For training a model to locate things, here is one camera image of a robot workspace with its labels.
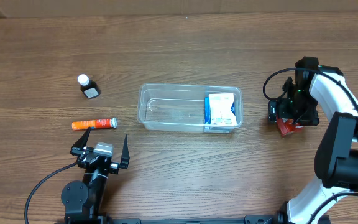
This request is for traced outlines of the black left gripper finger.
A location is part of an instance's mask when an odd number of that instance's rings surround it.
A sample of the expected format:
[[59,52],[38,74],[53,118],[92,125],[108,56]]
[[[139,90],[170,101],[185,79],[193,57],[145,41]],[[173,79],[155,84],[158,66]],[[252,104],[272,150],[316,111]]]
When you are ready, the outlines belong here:
[[85,131],[85,133],[80,137],[74,145],[72,145],[73,149],[83,149],[86,146],[86,143],[88,142],[88,138],[91,132],[91,128],[88,127]]
[[124,139],[124,145],[122,148],[121,161],[129,161],[129,160],[130,160],[130,155],[128,149],[128,135],[126,135]]

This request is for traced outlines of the orange tablet tube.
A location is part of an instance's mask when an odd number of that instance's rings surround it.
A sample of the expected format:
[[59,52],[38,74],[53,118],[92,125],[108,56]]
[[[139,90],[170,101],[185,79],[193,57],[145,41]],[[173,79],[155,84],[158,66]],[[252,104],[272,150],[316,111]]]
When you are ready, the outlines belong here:
[[74,121],[71,124],[71,128],[74,131],[85,130],[88,128],[91,129],[116,129],[117,128],[117,119],[94,119],[88,121]]

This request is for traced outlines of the dark bottle white cap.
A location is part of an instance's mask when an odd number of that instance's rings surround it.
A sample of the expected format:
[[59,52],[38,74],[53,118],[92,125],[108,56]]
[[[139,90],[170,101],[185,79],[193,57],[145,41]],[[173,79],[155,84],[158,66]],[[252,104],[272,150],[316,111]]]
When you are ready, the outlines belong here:
[[92,81],[86,74],[81,74],[77,78],[78,83],[81,85],[80,89],[87,98],[96,98],[101,94],[99,86]]

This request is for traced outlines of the white and blue box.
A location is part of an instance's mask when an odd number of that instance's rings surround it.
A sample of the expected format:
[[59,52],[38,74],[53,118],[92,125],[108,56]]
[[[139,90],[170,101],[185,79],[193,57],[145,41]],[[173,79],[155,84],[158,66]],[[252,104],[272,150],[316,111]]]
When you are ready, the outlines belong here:
[[213,126],[235,126],[237,118],[233,93],[213,93],[204,99],[204,123]]

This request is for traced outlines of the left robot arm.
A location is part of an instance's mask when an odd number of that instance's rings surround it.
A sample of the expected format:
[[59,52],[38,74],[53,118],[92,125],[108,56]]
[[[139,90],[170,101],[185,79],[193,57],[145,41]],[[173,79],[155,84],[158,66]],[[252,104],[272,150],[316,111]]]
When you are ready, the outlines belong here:
[[100,213],[109,174],[117,174],[129,166],[127,139],[119,162],[112,161],[114,146],[99,142],[95,147],[86,143],[91,132],[88,128],[72,145],[70,154],[76,156],[76,165],[85,170],[83,180],[73,181],[63,188],[61,200],[65,206],[65,223],[112,223],[107,214]]

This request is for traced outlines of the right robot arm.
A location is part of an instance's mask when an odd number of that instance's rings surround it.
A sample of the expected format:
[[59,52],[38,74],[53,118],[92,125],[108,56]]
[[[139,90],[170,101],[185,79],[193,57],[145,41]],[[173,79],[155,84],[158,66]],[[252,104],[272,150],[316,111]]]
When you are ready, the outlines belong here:
[[[282,134],[319,123],[329,126],[314,158],[314,179],[274,215],[248,215],[246,223],[329,223],[340,199],[358,197],[358,100],[337,67],[305,57],[292,68],[282,94],[268,103],[268,118]],[[145,84],[137,118],[149,130],[231,133],[242,124],[241,91],[227,86]]]

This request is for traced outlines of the clear plastic container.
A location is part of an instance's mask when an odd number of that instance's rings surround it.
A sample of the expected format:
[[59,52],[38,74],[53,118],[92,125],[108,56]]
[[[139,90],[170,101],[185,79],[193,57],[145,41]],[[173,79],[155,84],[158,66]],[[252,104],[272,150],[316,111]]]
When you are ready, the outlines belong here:
[[[211,110],[221,106],[211,104],[213,98],[231,101],[222,106],[230,121],[211,117]],[[231,133],[242,125],[242,92],[232,86],[144,84],[139,92],[137,119],[148,130]]]

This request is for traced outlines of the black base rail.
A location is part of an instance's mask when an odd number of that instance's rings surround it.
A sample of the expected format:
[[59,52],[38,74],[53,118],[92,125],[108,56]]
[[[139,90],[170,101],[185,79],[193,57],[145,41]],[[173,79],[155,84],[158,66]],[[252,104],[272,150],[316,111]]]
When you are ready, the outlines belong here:
[[202,218],[202,219],[171,219],[141,220],[116,219],[108,220],[110,224],[273,224],[273,215],[247,215],[244,218]]

